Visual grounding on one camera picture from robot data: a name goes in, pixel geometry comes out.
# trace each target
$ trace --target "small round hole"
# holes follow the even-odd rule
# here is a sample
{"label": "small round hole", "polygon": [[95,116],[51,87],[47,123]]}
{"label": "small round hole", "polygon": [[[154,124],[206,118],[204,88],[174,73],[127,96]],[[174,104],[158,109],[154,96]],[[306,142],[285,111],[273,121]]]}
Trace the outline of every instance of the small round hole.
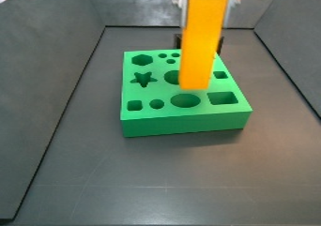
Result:
{"label": "small round hole", "polygon": [[179,53],[172,53],[171,57],[179,57]]}
{"label": "small round hole", "polygon": [[159,110],[164,107],[164,102],[160,99],[155,99],[150,102],[150,106],[155,109]]}
{"label": "small round hole", "polygon": [[171,97],[170,103],[179,108],[191,108],[200,103],[200,99],[196,95],[179,94]]}
{"label": "small round hole", "polygon": [[175,60],[174,59],[167,59],[166,61],[170,65],[175,63]]}
{"label": "small round hole", "polygon": [[166,57],[167,57],[167,55],[166,55],[164,53],[158,54],[158,56],[159,56],[160,58],[166,58]]}
{"label": "small round hole", "polygon": [[178,85],[178,70],[172,70],[164,74],[164,80],[167,83]]}

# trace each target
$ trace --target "cutout hole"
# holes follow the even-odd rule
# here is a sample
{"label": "cutout hole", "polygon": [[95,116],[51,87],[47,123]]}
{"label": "cutout hole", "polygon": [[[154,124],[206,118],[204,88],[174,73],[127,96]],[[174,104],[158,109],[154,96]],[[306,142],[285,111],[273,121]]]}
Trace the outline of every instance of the cutout hole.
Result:
{"label": "cutout hole", "polygon": [[159,110],[164,107],[164,101],[160,99],[155,99],[150,102],[150,106],[155,109]]}
{"label": "cutout hole", "polygon": [[171,54],[171,57],[179,57],[180,55],[179,55],[179,53],[172,53]]}
{"label": "cutout hole", "polygon": [[142,87],[147,87],[148,83],[156,82],[156,79],[151,77],[151,72],[147,73],[135,72],[134,75],[135,79],[131,80],[130,82],[139,83]]}
{"label": "cutout hole", "polygon": [[170,65],[175,63],[175,60],[174,59],[167,59],[166,61]]}
{"label": "cutout hole", "polygon": [[140,111],[143,109],[143,103],[140,100],[132,100],[127,103],[128,111]]}
{"label": "cutout hole", "polygon": [[219,80],[229,78],[225,71],[214,71],[214,76],[215,76],[215,78],[219,79]]}
{"label": "cutout hole", "polygon": [[164,53],[158,54],[158,56],[159,56],[160,58],[166,58],[166,57],[167,57],[167,55],[166,55]]}
{"label": "cutout hole", "polygon": [[146,66],[152,63],[152,57],[144,54],[134,56],[131,62],[138,66]]}
{"label": "cutout hole", "polygon": [[179,94],[171,97],[170,103],[179,108],[191,108],[200,103],[200,99],[191,94]]}
{"label": "cutout hole", "polygon": [[178,85],[178,70],[168,71],[164,74],[164,80],[167,83]]}
{"label": "cutout hole", "polygon": [[238,103],[233,92],[207,93],[207,97],[213,105]]}

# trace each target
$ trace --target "green shape sorter block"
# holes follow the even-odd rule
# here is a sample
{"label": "green shape sorter block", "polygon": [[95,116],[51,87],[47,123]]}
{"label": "green shape sorter block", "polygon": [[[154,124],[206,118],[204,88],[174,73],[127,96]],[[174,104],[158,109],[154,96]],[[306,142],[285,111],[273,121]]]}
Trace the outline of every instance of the green shape sorter block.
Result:
{"label": "green shape sorter block", "polygon": [[180,50],[124,52],[126,137],[243,128],[251,106],[217,55],[207,90],[178,85]]}

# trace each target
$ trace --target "gray surface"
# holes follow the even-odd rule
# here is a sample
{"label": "gray surface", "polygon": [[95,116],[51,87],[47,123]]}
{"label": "gray surface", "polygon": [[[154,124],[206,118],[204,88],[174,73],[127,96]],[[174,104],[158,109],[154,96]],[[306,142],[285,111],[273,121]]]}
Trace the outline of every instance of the gray surface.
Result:
{"label": "gray surface", "polygon": [[0,20],[0,218],[12,218],[104,25],[89,0],[8,0]]}
{"label": "gray surface", "polygon": [[[179,9],[171,0],[91,0],[108,26],[178,26]],[[230,12],[229,27],[253,28],[271,0],[242,0]]]}
{"label": "gray surface", "polygon": [[321,0],[274,0],[255,33],[321,117]]}
{"label": "gray surface", "polygon": [[15,224],[321,223],[320,120],[253,31],[222,50],[245,129],[123,138],[123,51],[168,49],[176,31],[107,29]]}

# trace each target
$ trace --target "orange rectangular prism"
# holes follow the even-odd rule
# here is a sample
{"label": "orange rectangular prism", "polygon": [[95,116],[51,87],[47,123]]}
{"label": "orange rectangular prism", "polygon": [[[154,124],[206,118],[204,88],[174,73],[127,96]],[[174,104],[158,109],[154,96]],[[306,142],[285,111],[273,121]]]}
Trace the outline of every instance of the orange rectangular prism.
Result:
{"label": "orange rectangular prism", "polygon": [[188,0],[179,68],[182,89],[208,88],[226,6],[227,0]]}

